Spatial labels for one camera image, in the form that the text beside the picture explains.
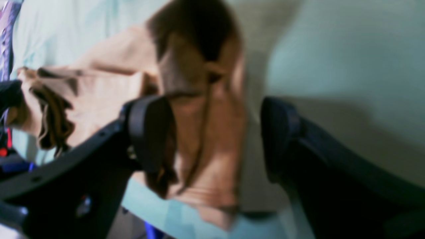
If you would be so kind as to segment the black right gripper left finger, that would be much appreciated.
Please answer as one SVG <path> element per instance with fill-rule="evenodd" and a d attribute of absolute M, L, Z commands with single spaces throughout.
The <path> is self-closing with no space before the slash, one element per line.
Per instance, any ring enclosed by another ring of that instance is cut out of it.
<path fill-rule="evenodd" d="M 1 182 L 1 226 L 29 239 L 105 239 L 132 174 L 161 171 L 172 124 L 163 96 L 126 103 L 78 147 Z"/>

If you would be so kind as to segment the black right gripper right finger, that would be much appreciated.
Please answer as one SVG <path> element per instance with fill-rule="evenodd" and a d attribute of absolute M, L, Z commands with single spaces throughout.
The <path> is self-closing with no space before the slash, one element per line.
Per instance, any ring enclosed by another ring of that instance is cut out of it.
<path fill-rule="evenodd" d="M 276 97 L 261 105 L 269 179 L 294 187 L 317 239 L 423 239 L 424 189 L 367 162 Z"/>

